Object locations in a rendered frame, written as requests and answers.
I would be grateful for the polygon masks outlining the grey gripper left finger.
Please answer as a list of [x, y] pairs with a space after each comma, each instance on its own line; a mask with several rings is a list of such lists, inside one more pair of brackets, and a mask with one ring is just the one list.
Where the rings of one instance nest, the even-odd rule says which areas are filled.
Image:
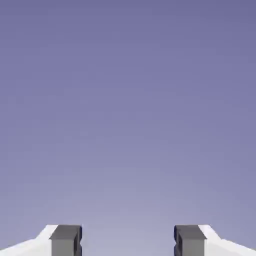
[[0, 256], [83, 256], [80, 225], [48, 224], [33, 239], [0, 250]]

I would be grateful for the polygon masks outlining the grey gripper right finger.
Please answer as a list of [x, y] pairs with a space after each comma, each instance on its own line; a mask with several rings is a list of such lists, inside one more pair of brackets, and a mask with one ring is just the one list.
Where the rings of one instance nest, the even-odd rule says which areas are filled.
[[222, 239], [208, 224], [175, 225], [173, 256], [256, 256], [256, 249]]

